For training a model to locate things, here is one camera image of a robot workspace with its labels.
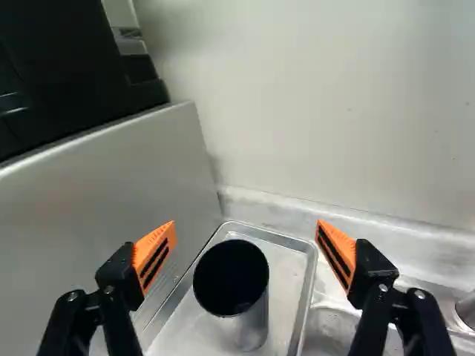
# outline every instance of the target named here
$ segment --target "tray rim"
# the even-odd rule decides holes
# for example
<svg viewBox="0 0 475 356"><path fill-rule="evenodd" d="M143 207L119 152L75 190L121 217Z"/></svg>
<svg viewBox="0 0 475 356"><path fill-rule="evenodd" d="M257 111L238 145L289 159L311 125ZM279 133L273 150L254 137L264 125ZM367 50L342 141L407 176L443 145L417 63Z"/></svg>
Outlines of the tray rim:
<svg viewBox="0 0 475 356"><path fill-rule="evenodd" d="M287 351L287 356L299 356L301 354L303 341L304 341L304 331L305 325L307 323L307 315L312 301L312 292L315 282L317 261L318 261L318 246L312 240L305 240L286 234L282 234L277 231L268 230L265 228L253 226L244 222L238 222L234 220L226 221L221 224L216 232L210 237L206 242L203 249L194 259L193 263L190 265L188 270L185 272L180 281L178 281L175 288L171 291L170 295L167 297L165 302L157 310L154 316L151 318L151 321L145 327L141 335L141 344L142 348L146 350L148 354L148 349L151 344L162 331L163 327L167 323L168 319L172 316L174 310L178 307L181 300L185 297L185 294L191 288L193 280L193 272L197 265L199 259L206 253L212 246L220 243L226 239L229 233L242 234L247 237L257 238L259 240L264 240L269 243L274 243L276 245L289 248L293 251L301 252L307 255L307 267L305 269L304 281L302 283L302 289L300 294L300 300L298 302L297 313L295 315L294 326L292 328L292 334L289 340L289 348ZM283 243L276 243L272 241L272 238L269 241L269 236L274 239L277 239ZM289 245L297 245L299 248L292 248Z"/></svg>

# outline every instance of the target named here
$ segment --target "metal baking tray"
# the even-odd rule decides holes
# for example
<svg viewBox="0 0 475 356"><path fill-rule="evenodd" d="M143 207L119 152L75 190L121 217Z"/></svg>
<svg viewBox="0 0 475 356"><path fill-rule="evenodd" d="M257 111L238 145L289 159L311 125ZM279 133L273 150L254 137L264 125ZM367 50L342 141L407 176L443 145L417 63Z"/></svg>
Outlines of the metal baking tray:
<svg viewBox="0 0 475 356"><path fill-rule="evenodd" d="M270 270L269 336L262 347L246 354L300 354L315 279L316 244L239 222L225 222L145 328L142 346L147 346L147 356L243 354L220 337L216 329L219 326L199 306L191 287L194 267L203 253L230 239L254 243L266 255Z"/></svg>

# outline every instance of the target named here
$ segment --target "metal cup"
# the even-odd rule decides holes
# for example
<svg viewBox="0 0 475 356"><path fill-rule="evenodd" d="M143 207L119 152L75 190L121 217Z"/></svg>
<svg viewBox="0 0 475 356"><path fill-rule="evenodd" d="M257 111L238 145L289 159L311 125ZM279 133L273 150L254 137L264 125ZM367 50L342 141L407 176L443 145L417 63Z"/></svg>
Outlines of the metal cup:
<svg viewBox="0 0 475 356"><path fill-rule="evenodd" d="M215 316L225 337L241 351L264 344L269 331L269 264L262 251L244 240L210 248L194 270L198 303Z"/></svg>

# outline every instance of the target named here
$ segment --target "silver knob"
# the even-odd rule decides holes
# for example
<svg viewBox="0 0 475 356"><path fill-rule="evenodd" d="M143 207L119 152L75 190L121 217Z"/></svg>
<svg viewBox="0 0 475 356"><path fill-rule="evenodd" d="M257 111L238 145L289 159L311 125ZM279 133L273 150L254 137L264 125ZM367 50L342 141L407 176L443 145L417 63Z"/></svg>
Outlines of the silver knob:
<svg viewBox="0 0 475 356"><path fill-rule="evenodd" d="M475 289L467 297L455 303L455 310L460 319L475 330Z"/></svg>

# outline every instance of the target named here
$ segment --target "metal backsplash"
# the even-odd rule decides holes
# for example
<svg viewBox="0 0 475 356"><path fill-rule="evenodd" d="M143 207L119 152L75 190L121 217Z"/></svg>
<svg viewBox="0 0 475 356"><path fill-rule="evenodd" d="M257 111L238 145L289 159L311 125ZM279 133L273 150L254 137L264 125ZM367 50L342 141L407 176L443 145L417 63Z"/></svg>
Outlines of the metal backsplash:
<svg viewBox="0 0 475 356"><path fill-rule="evenodd" d="M134 314L141 334L221 219L192 103L0 168L2 353L34 355L57 297L93 291L95 271L123 242L175 220L177 247Z"/></svg>

